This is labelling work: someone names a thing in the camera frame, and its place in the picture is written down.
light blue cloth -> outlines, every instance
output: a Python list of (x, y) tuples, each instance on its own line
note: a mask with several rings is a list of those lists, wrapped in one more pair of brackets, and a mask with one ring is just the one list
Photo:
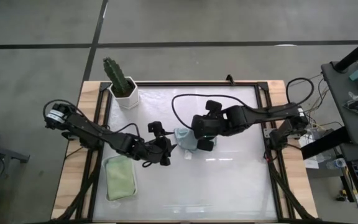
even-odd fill
[[(175, 128), (173, 130), (175, 133), (175, 138), (177, 139), (177, 144), (182, 149), (187, 149), (191, 151), (197, 150), (197, 139), (194, 137), (193, 130), (188, 128)], [(216, 138), (210, 140), (214, 142), (214, 146), (216, 146)]]
[(355, 72), (353, 72), (353, 74), (350, 75), (349, 78), (350, 78), (352, 81), (358, 79), (358, 69), (357, 69)]

gray concrete floor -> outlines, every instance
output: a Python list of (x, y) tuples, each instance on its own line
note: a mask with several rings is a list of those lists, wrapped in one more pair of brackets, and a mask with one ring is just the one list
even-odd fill
[[(0, 44), (91, 43), (101, 3), (2, 0)], [(358, 40), (358, 0), (110, 0), (99, 42), (261, 40)], [(287, 82), (317, 75), (322, 63), (354, 48), (98, 49), (89, 79), (107, 80), (102, 58), (110, 56), (135, 80), (222, 80), (230, 73), (238, 80)], [(55, 98), (77, 101), (88, 54), (89, 49), (0, 50), (0, 145), (31, 154), (28, 164), (10, 168), (0, 193), (0, 223), (48, 220), (67, 142), (44, 128), (42, 106)], [(309, 87), (303, 83), (290, 91), (298, 101)], [(304, 107), (317, 97), (315, 92)], [(314, 118), (341, 122), (331, 95)], [(355, 204), (333, 200), (339, 178), (310, 182), (320, 218), (358, 223)]]

black metal frame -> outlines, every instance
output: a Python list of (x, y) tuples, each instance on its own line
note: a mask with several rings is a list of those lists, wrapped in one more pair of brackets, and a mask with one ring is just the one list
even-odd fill
[[(99, 95), (98, 95), (98, 102), (97, 102), (96, 110), (95, 110), (94, 121), (97, 121), (99, 119), (98, 112), (100, 112), (100, 108), (101, 108), (103, 91), (106, 89), (106, 87), (109, 84), (110, 83), (108, 83), (108, 82), (101, 83), (101, 88), (99, 89)], [(260, 90), (264, 91), (266, 101), (267, 101), (267, 106), (272, 105), (267, 82), (253, 82), (253, 83), (249, 82), (249, 83), (235, 83), (235, 84), (230, 84), (229, 82), (139, 82), (139, 83), (137, 83), (137, 85), (138, 86), (252, 86), (255, 88), (255, 95), (256, 95), (258, 107), (262, 107), (262, 98), (260, 95)], [(108, 123), (108, 115), (109, 115), (109, 110), (111, 107), (111, 100), (112, 100), (112, 97), (109, 94), (107, 105), (106, 105), (106, 111), (104, 114), (103, 125), (107, 125), (107, 123)], [(262, 125), (262, 128), (261, 128), (262, 132), (263, 132), (264, 127), (265, 127), (265, 124)], [(92, 187), (92, 192), (91, 192), (91, 200), (89, 203), (88, 216), (86, 219), (87, 222), (93, 221), (93, 212), (94, 212), (94, 206), (95, 206), (95, 202), (96, 202), (96, 191), (98, 188), (99, 172), (100, 172), (100, 167), (101, 167), (102, 156), (103, 156), (103, 147), (101, 147), (101, 149), (98, 149), (98, 157), (97, 157), (96, 164), (94, 167), (94, 171), (96, 171), (95, 179), (94, 179), (95, 181), (93, 182), (93, 187)], [(278, 153), (277, 156), (278, 156), (278, 158), (280, 158), (278, 160), (278, 164), (280, 166), (280, 173), (282, 174), (282, 177), (284, 178), (285, 182), (288, 183), (287, 173), (285, 171), (285, 165), (284, 165), (282, 153), (281, 152)], [(87, 176), (89, 175), (89, 170), (91, 169), (91, 167), (90, 167), (91, 157), (92, 157), (92, 153), (88, 153), (87, 161), (85, 163), (86, 167), (84, 169), (84, 176), (83, 176), (81, 185), (83, 185), (84, 182), (86, 180), (88, 180)], [(277, 218), (278, 218), (278, 220), (280, 220), (280, 219), (283, 219), (284, 217), (283, 217), (283, 211), (282, 211), (282, 207), (281, 207), (280, 196), (278, 194), (278, 186), (277, 186), (277, 183), (274, 181), (273, 177), (270, 176), (270, 178), (272, 181), (273, 199), (275, 202)], [(295, 218), (295, 215), (293, 213), (293, 207), (290, 205), (290, 202), (288, 200), (286, 200), (286, 201), (287, 201), (287, 205), (288, 205), (288, 211), (292, 211), (292, 212), (289, 212), (290, 218)], [(82, 201), (82, 205), (79, 208), (81, 208), (81, 209), (77, 210), (77, 214), (75, 217), (76, 219), (82, 218), (81, 214), (78, 215), (78, 212), (82, 211), (83, 201)]]

wooden table frame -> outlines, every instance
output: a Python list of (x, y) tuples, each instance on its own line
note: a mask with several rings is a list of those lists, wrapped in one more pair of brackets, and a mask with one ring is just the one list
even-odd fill
[[(136, 82), (139, 86), (150, 82)], [(230, 85), (229, 82), (222, 81), (192, 81), (192, 82), (152, 82), (154, 86), (183, 86), (183, 85)], [(281, 80), (269, 81), (236, 81), (238, 85), (255, 86), (258, 106), (276, 106), (287, 103), (285, 98), (285, 85)], [(78, 107), (84, 114), (98, 124), (107, 124), (109, 108), (111, 104), (111, 95), (108, 91), (103, 91), (109, 84), (104, 82), (84, 82)], [(263, 124), (263, 128), (275, 128), (280, 126), (282, 121)], [(298, 145), (296, 141), (289, 140), (291, 144)], [(67, 154), (75, 151), (80, 147), (78, 141), (70, 141), (67, 147)], [(100, 162), (103, 151), (103, 145), (99, 150), (95, 151), (79, 151), (73, 154), (64, 162), (60, 183), (57, 190), (57, 196), (53, 206), (52, 217), (59, 217), (66, 208), (71, 204), (73, 199), (93, 170), (100, 169)], [(317, 217), (313, 196), (306, 174), (306, 168), (303, 163), (301, 151), (293, 147), (287, 147), (283, 152), (278, 153), (275, 166), (281, 173), (282, 177), (289, 184), (291, 191), (298, 201), (306, 208), (306, 210), (314, 217)], [(97, 185), (99, 180), (99, 172), (96, 172)], [(287, 203), (286, 197), (283, 195), (280, 187), (272, 181), (273, 197), (275, 197), (275, 206), (277, 217), (282, 218), (298, 218), (297, 212), (294, 212), (292, 206)], [(92, 222), (94, 200), (97, 187), (91, 187), (81, 206), (71, 218), (84, 218), (84, 221)]]

white hexagonal pot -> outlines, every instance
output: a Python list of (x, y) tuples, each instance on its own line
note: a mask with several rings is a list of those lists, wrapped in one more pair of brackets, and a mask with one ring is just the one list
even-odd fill
[(136, 85), (135, 81), (131, 77), (125, 77), (125, 78), (129, 82), (131, 82), (132, 85), (135, 87), (134, 90), (132, 91), (131, 95), (129, 95), (128, 97), (116, 97), (111, 90), (112, 84), (109, 87), (109, 91), (113, 95), (113, 97), (116, 99), (116, 101), (120, 107), (129, 110), (139, 104), (139, 93), (137, 91), (137, 85)]

